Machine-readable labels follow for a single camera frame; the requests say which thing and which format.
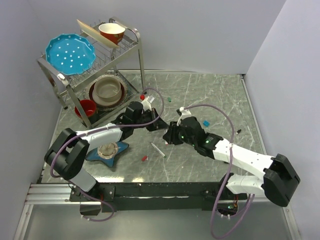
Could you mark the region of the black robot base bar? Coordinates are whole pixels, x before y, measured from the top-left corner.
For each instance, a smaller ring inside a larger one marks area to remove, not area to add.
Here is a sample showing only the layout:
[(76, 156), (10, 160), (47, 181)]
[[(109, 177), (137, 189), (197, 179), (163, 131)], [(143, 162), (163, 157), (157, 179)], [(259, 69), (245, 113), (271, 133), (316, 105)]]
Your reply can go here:
[(80, 213), (143, 210), (183, 210), (213, 208), (221, 184), (219, 182), (109, 182), (83, 194), (70, 185), (69, 200), (80, 203)]

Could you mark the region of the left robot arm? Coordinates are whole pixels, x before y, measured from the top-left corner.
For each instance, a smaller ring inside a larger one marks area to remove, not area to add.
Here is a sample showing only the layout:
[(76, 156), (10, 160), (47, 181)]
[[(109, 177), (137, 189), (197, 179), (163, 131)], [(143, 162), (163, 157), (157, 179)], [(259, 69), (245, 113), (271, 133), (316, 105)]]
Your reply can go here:
[(149, 132), (165, 130), (169, 125), (160, 118), (160, 113), (146, 103), (131, 102), (124, 112), (113, 121), (86, 131), (64, 129), (44, 156), (56, 176), (70, 181), (81, 189), (81, 195), (88, 201), (95, 200), (100, 193), (97, 180), (83, 164), (87, 154), (100, 146), (117, 143), (129, 138), (135, 129), (146, 128)]

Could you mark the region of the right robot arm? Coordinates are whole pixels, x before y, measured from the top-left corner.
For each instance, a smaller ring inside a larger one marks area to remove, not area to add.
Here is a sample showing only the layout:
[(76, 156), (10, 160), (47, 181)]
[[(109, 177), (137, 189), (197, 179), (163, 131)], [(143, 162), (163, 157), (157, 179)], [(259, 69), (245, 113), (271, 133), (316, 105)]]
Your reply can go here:
[(171, 145), (188, 144), (204, 157), (232, 164), (248, 172), (249, 175), (232, 173), (219, 186), (219, 195), (224, 199), (237, 194), (264, 195), (275, 205), (287, 207), (301, 182), (286, 156), (265, 155), (231, 144), (219, 135), (205, 132), (194, 116), (180, 123), (170, 122), (163, 139)]

